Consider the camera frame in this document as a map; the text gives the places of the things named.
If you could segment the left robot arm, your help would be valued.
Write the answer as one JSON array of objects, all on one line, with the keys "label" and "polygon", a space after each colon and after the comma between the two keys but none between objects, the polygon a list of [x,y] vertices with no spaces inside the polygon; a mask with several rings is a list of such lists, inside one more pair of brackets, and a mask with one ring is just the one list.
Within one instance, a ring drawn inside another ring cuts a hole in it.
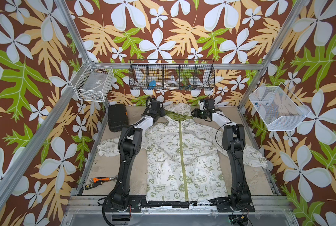
[{"label": "left robot arm", "polygon": [[123,127],[118,142],[120,168],[117,182],[104,200],[105,209],[113,208],[117,211],[125,211],[128,208],[131,171],[133,162],[142,147],[143,134],[163,116],[165,116],[163,103],[156,98],[149,97],[141,119],[134,124]]}]

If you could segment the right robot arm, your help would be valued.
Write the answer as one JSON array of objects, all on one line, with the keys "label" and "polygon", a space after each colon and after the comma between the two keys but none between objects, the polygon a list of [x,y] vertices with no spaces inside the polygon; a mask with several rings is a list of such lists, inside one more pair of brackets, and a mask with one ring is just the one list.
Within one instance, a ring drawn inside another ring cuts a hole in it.
[{"label": "right robot arm", "polygon": [[210,119],[223,130],[223,137],[219,145],[227,152],[230,160],[232,185],[231,194],[228,198],[215,198],[219,212],[255,212],[252,196],[246,181],[243,151],[246,145],[244,126],[231,121],[219,109],[194,109],[191,112],[194,118],[203,120]]}]

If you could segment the white green printed jacket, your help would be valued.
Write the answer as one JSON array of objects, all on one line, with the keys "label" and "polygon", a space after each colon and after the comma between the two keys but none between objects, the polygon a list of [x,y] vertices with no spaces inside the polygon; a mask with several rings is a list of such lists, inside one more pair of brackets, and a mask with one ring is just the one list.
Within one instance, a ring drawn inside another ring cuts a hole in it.
[{"label": "white green printed jacket", "polygon": [[187,104],[165,107],[166,116],[144,132],[130,179],[130,194],[149,201],[205,201],[230,195],[233,174],[222,148],[223,124],[242,123],[223,108],[220,124],[191,116]]}]

